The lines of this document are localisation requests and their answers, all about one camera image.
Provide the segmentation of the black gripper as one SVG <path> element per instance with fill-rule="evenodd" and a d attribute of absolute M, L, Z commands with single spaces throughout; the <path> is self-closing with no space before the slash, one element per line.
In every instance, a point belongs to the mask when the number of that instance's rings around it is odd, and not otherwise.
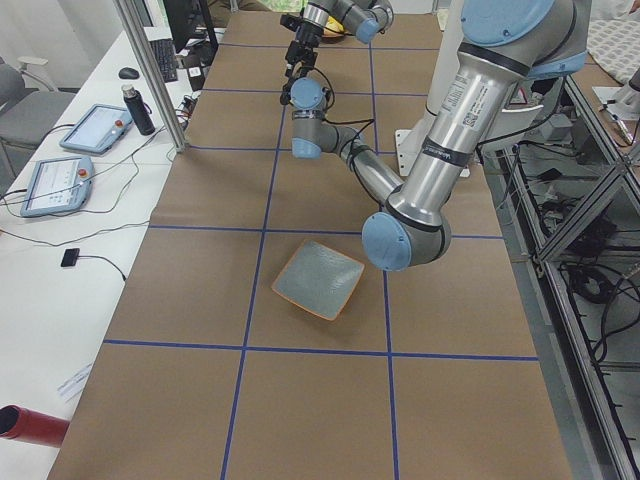
<path fill-rule="evenodd" d="M 291 23 L 287 28 L 295 33 L 295 37 L 285 55 L 286 63 L 301 64 L 299 77 L 305 78 L 315 69 L 315 49 L 320 43 L 320 27 L 307 21 L 299 21 Z"/>
<path fill-rule="evenodd" d="M 289 80 L 296 78 L 298 68 L 297 62 L 287 62 L 285 67 L 285 77 Z M 291 102 L 291 92 L 289 89 L 283 89 L 280 95 L 280 104 L 289 105 Z"/>

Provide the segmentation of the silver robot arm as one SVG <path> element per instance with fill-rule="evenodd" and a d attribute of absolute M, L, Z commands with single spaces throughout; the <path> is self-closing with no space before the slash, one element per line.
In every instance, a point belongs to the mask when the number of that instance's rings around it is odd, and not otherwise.
<path fill-rule="evenodd" d="M 315 66 L 327 21 L 332 17 L 363 44 L 369 44 L 380 32 L 391 27 L 394 20 L 389 1 L 316 0 L 308 1 L 297 14 L 282 14 L 280 24 L 295 36 L 285 55 L 285 76 L 294 77 L 298 67 Z"/>
<path fill-rule="evenodd" d="M 294 33 L 280 97 L 293 108 L 293 155 L 339 156 L 379 204 L 362 229 L 365 253 L 376 267 L 401 271 L 446 253 L 451 229 L 442 207 L 508 93 L 524 80 L 578 71 L 587 54 L 590 15 L 587 1 L 453 2 L 439 56 L 456 73 L 433 78 L 446 92 L 438 113 L 417 127 L 416 157 L 406 178 L 384 164 L 356 129 L 328 121 L 333 90 L 310 77 L 329 19 L 367 44 L 392 25 L 392 5 L 311 1 L 301 13 L 281 17 Z"/>

